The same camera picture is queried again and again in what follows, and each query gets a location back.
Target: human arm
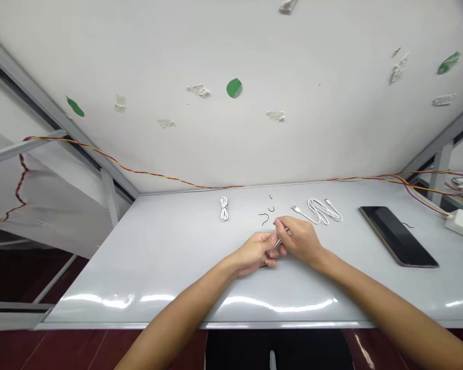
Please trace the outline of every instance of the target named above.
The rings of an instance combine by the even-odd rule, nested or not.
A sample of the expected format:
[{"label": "human arm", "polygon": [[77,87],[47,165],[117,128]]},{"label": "human arm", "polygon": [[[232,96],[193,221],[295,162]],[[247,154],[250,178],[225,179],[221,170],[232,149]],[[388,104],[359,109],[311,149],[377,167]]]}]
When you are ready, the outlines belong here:
[{"label": "human arm", "polygon": [[170,302],[139,335],[115,370],[166,368],[233,280],[262,266],[276,267],[278,252],[265,255],[276,241],[274,233],[252,235]]},{"label": "human arm", "polygon": [[384,285],[323,248],[311,223],[284,216],[275,220],[275,226],[286,249],[338,284],[402,353],[425,369],[463,370],[463,342]]}]

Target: forearm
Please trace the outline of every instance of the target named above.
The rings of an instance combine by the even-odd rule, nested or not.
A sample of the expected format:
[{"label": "forearm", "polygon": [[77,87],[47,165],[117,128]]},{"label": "forearm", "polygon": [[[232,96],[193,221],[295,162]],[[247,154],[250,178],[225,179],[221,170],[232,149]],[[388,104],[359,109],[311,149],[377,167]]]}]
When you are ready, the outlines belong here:
[{"label": "forearm", "polygon": [[463,369],[463,343],[422,311],[335,254],[313,266],[336,282],[408,357],[427,369]]},{"label": "forearm", "polygon": [[235,277],[236,269],[227,260],[214,266],[156,316],[116,370],[166,368]]}]

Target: tape residue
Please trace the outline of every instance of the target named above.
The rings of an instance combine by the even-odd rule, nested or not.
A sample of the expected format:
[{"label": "tape residue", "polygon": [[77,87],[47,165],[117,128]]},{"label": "tape residue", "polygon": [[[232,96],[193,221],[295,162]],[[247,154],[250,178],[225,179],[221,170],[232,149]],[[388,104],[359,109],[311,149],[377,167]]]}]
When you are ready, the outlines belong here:
[{"label": "tape residue", "polygon": [[206,88],[206,86],[204,86],[204,84],[197,84],[192,87],[187,86],[187,91],[190,91],[201,98],[208,98],[211,96],[211,92]]},{"label": "tape residue", "polygon": [[456,98],[456,94],[442,95],[440,97],[435,98],[432,101],[432,105],[433,106],[448,106],[448,105],[451,105],[454,98]]},{"label": "tape residue", "polygon": [[176,127],[175,122],[172,120],[158,120],[158,123],[162,128]]},{"label": "tape residue", "polygon": [[391,75],[390,83],[394,83],[401,78],[401,75],[405,71],[408,65],[408,56],[410,53],[406,53],[406,55],[400,60],[400,62],[394,66],[393,74]]},{"label": "tape residue", "polygon": [[115,101],[115,111],[125,113],[125,97],[117,95],[117,100]]},{"label": "tape residue", "polygon": [[295,7],[297,0],[285,0],[279,7],[279,12],[281,14],[290,15]]},{"label": "tape residue", "polygon": [[284,122],[285,116],[282,110],[278,110],[276,112],[266,112],[266,116],[269,117],[270,120]]}]

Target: white table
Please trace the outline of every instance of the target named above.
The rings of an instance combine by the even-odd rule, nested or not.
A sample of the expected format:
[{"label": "white table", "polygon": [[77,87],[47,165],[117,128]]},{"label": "white table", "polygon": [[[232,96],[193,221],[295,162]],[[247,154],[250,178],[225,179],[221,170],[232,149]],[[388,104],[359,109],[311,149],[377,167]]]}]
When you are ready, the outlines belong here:
[{"label": "white table", "polygon": [[[220,197],[229,220],[220,220]],[[139,197],[40,329],[144,328],[175,296],[247,240],[273,231],[292,205],[313,215],[307,199],[329,198],[344,221],[317,225],[322,244],[446,327],[463,327],[463,236],[382,181],[318,182]],[[362,217],[360,206],[387,206],[440,264],[396,264]],[[262,227],[265,216],[270,219]],[[292,257],[236,280],[205,328],[372,327],[367,316],[319,273]]]}]

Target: green leaf sticker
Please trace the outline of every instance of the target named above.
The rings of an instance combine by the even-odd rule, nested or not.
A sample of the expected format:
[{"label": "green leaf sticker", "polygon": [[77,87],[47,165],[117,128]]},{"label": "green leaf sticker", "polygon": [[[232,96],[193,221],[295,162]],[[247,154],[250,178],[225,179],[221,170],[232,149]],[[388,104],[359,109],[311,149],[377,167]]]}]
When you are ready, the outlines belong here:
[{"label": "green leaf sticker", "polygon": [[460,57],[460,52],[457,51],[453,55],[451,55],[449,58],[447,58],[440,66],[439,69],[437,70],[438,75],[442,75],[446,72],[449,72],[451,68],[453,68],[456,63],[458,63],[459,57]]},{"label": "green leaf sticker", "polygon": [[240,80],[234,79],[228,82],[228,85],[226,86],[226,92],[232,98],[236,98],[237,96],[239,96],[242,92],[242,83],[240,82]]},{"label": "green leaf sticker", "polygon": [[74,112],[78,115],[78,116],[81,116],[81,117],[84,117],[85,114],[84,112],[82,111],[81,108],[79,108],[79,106],[77,105],[77,103],[72,100],[71,98],[69,97],[66,97],[67,98],[67,103],[72,107],[72,109],[74,110]]}]

